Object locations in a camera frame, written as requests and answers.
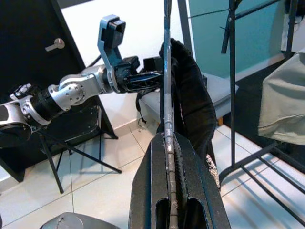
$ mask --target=white tile floor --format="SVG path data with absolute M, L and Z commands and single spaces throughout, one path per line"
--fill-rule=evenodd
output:
M 119 140 L 102 141 L 102 159 L 119 167 L 123 171 L 120 175 L 78 154 L 69 156 L 65 153 L 59 169 L 65 189 L 63 195 L 58 191 L 47 161 L 28 169 L 22 183 L 0 196 L 4 229 L 38 229 L 51 218 L 73 211 L 127 228 L 132 180 L 156 128 L 156 123 L 149 123 L 146 129 L 133 128 Z M 231 161 L 230 128 L 223 125 L 215 131 L 213 146 L 221 172 Z M 98 156 L 99 138 L 78 147 L 92 156 Z M 236 134 L 236 160 L 259 149 Z M 274 156 L 264 157 L 305 188 L 303 174 Z M 300 191 L 258 160 L 246 167 L 305 220 L 305 198 Z M 303 228 L 242 170 L 235 171 L 224 180 L 221 195 L 233 229 Z

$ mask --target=teal wall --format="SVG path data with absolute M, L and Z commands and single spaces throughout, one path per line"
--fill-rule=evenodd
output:
M 267 0 L 243 0 L 236 13 Z M 228 0 L 189 0 L 190 15 L 227 9 Z M 236 21 L 236 71 L 240 72 L 281 51 L 284 1 Z M 203 72 L 229 76 L 229 47 L 221 54 L 228 11 L 192 18 L 196 60 Z

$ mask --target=white wall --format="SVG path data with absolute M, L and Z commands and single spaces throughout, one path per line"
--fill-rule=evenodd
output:
M 103 16 L 115 14 L 126 22 L 122 57 L 157 56 L 163 42 L 163 0 L 95 0 L 62 10 L 81 57 L 87 66 L 98 55 L 97 38 Z M 171 35 L 183 41 L 177 1 L 173 1 Z M 105 94 L 100 96 L 113 128 L 136 118 L 136 94 Z

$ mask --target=cable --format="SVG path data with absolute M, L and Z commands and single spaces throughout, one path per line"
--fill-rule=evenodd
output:
M 88 67 L 94 66 L 97 63 L 97 61 L 99 61 L 101 58 L 102 58 L 102 56 L 99 55 L 91 64 L 88 65 Z

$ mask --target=metal stand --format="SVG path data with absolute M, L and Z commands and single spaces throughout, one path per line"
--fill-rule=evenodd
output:
M 96 159 L 96 158 L 92 157 L 91 155 L 86 154 L 85 152 L 82 152 L 81 150 L 79 150 L 79 149 L 77 149 L 75 147 L 70 146 L 67 142 L 59 140 L 59 139 L 49 135 L 46 132 L 41 131 L 41 130 L 37 131 L 37 133 L 39 134 L 41 145 L 42 145 L 42 149 L 41 150 L 42 150 L 42 152 L 48 158 L 48 161 L 50 163 L 52 172 L 54 174 L 54 177 L 55 177 L 58 189 L 59 189 L 61 194 L 64 193 L 64 191 L 63 191 L 61 182 L 59 180 L 57 171 L 58 171 L 58 168 L 59 168 L 59 165 L 60 165 L 60 162 L 61 162 L 61 157 L 62 157 L 63 151 L 61 152 L 60 159 L 59 159 L 58 164 L 57 164 L 57 166 L 55 168 L 55 165 L 54 165 L 54 162 L 53 162 L 53 159 L 52 159 L 52 156 L 51 156 L 50 148 L 48 147 L 47 142 L 46 142 L 46 138 L 50 139 L 51 141 L 55 142 L 56 144 L 59 144 L 63 148 L 67 149 L 69 151 L 70 155 L 72 154 L 72 151 L 76 152 L 76 153 L 78 153 L 78 154 L 80 154 L 82 156 L 85 156 L 86 158 L 88 158 L 88 159 L 90 159 L 92 161 L 95 161 L 96 163 L 101 164 L 102 166 L 106 166 L 106 167 L 112 169 L 113 171 L 115 171 L 117 173 L 122 173 L 121 170 L 119 170 L 119 169 L 117 169 L 117 168 L 115 168 L 115 167 L 113 167 L 113 166 L 111 166 L 111 165 L 101 161 L 101 157 L 99 157 L 99 159 Z
M 232 173 L 233 171 L 241 168 L 245 173 L 247 173 L 270 197 L 272 197 L 281 207 L 283 207 L 292 217 L 294 217 L 298 222 L 300 222 L 303 226 L 305 226 L 305 222 L 298 217 L 287 205 L 281 202 L 272 192 L 270 192 L 255 176 L 253 176 L 249 170 L 247 170 L 244 166 L 256 159 L 259 159 L 263 163 L 265 163 L 268 167 L 270 167 L 273 171 L 275 171 L 278 175 L 288 181 L 291 185 L 297 188 L 299 191 L 305 194 L 305 190 L 302 189 L 299 185 L 297 185 L 294 181 L 292 181 L 285 174 L 280 172 L 278 169 L 273 167 L 269 162 L 265 161 L 262 156 L 267 153 L 276 153 L 280 154 L 283 160 L 302 173 L 305 174 L 305 166 L 301 165 L 289 155 L 285 154 L 283 151 L 277 148 L 279 144 L 274 142 L 273 144 L 261 149 L 260 151 L 252 154 L 251 156 L 239 161 L 235 162 L 235 20 L 242 18 L 250 13 L 256 12 L 260 9 L 263 9 L 271 4 L 278 2 L 279 0 L 272 0 L 266 3 L 260 4 L 257 7 L 251 8 L 239 14 L 235 14 L 235 10 L 237 6 L 241 3 L 242 0 L 229 0 L 229 16 L 224 34 L 223 48 L 222 53 L 226 53 L 228 40 L 230 41 L 230 84 L 231 84 L 231 166 L 226 168 L 219 175 L 220 183 L 224 180 L 224 178 Z M 293 31 L 294 31 L 294 23 L 295 23 L 295 13 L 297 7 L 297 0 L 292 0 L 289 11 L 289 32 L 288 32 L 288 41 L 287 41 L 287 52 L 286 52 L 286 60 L 288 60 L 291 54 L 292 48 L 292 40 L 293 40 Z

